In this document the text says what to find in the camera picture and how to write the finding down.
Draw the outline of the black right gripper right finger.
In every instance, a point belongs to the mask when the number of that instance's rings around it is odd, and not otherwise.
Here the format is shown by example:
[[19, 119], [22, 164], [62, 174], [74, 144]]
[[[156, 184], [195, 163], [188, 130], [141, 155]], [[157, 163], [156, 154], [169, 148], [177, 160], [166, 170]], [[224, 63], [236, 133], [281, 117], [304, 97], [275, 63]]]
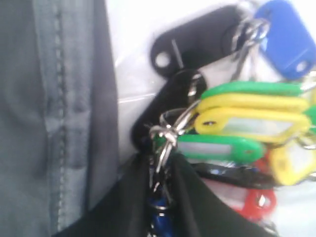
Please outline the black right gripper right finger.
[[225, 205], [182, 155], [171, 157], [178, 237], [269, 237], [270, 233]]

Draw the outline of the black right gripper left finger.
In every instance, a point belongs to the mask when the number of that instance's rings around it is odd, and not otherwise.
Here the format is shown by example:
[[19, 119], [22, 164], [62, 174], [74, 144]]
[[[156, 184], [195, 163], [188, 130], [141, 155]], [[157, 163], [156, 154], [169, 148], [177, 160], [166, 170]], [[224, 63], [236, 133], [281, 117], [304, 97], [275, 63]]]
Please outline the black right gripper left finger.
[[108, 194], [58, 237], [145, 237], [148, 233], [149, 158], [134, 155]]

